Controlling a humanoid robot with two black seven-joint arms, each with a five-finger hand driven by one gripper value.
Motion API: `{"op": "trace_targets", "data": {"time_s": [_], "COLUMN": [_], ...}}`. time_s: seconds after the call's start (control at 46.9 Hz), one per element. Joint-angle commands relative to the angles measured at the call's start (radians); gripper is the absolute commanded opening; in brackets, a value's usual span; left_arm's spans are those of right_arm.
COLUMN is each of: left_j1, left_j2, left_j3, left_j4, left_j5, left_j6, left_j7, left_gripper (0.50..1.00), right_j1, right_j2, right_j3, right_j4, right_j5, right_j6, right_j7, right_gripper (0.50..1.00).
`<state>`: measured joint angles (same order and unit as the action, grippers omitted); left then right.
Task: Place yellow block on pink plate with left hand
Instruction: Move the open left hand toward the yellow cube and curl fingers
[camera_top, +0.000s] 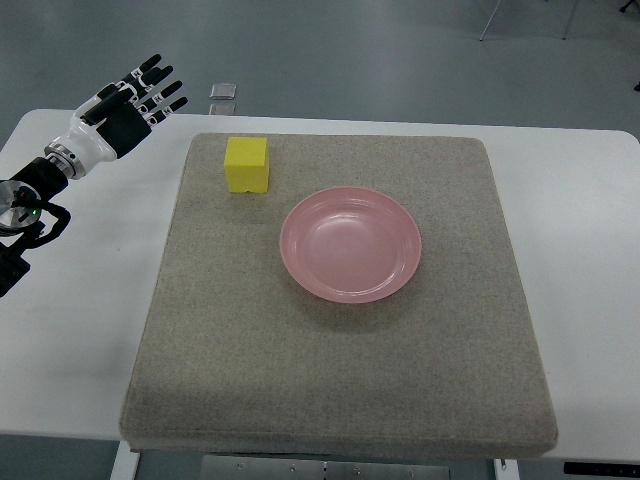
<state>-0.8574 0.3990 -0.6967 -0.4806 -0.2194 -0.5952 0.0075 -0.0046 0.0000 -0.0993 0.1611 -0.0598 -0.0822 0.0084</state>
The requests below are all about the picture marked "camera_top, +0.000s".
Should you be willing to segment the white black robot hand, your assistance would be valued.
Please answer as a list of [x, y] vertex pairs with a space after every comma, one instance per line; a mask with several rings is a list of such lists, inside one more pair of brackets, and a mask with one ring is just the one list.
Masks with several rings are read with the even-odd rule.
[[45, 158], [68, 179], [80, 179], [97, 164], [123, 158], [160, 123], [184, 107], [182, 82], [159, 85], [173, 72], [152, 55], [122, 79], [103, 87], [73, 113], [69, 130], [45, 148]]

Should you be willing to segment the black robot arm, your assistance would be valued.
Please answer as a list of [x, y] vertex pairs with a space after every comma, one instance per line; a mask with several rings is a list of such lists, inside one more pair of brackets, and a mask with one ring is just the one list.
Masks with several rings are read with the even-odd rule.
[[56, 240], [71, 221], [70, 212], [52, 202], [69, 183], [58, 159], [37, 157], [1, 182], [1, 294], [6, 295], [29, 271], [28, 250]]

